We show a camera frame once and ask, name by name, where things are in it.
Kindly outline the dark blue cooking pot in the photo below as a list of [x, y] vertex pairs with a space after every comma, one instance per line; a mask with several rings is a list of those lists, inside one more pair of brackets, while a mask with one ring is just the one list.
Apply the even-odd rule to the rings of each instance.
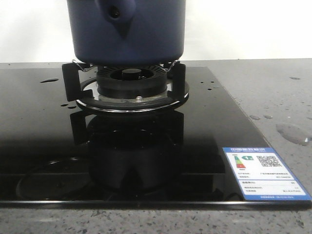
[[69, 0], [76, 57], [104, 66], [156, 65], [184, 51], [184, 0]]

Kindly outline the blue white energy label sticker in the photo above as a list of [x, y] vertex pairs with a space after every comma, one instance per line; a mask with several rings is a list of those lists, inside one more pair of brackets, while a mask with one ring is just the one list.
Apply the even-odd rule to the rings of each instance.
[[311, 201], [273, 148], [224, 147], [223, 151], [246, 200]]

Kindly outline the black glass gas cooktop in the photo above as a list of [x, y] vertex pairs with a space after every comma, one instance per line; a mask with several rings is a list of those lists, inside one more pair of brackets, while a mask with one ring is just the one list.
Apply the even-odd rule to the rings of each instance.
[[59, 68], [0, 71], [0, 205], [32, 208], [268, 209], [312, 206], [283, 195], [251, 199], [240, 162], [285, 167], [276, 155], [230, 158], [270, 145], [205, 67], [187, 69], [189, 100], [134, 116], [80, 110], [65, 99]]

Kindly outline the black round gas burner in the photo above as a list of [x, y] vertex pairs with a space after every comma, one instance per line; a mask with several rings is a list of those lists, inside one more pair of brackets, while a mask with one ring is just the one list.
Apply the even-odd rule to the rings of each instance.
[[98, 92], [110, 98], [151, 97], [166, 90], [167, 74], [157, 66], [105, 67], [97, 72]]

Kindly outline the black pot support grate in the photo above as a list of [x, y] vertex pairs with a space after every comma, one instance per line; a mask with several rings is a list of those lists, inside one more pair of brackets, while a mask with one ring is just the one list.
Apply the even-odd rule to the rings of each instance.
[[[167, 74], [166, 90], [151, 97], [113, 98], [98, 92], [97, 72], [105, 67], [72, 61], [62, 65], [65, 92], [68, 101], [75, 101], [81, 108], [107, 113], [142, 113], [160, 109], [176, 108], [189, 97], [186, 82], [186, 66], [176, 60], [163, 65], [154, 65]], [[89, 72], [96, 68], [95, 76], [80, 81], [79, 72]]]

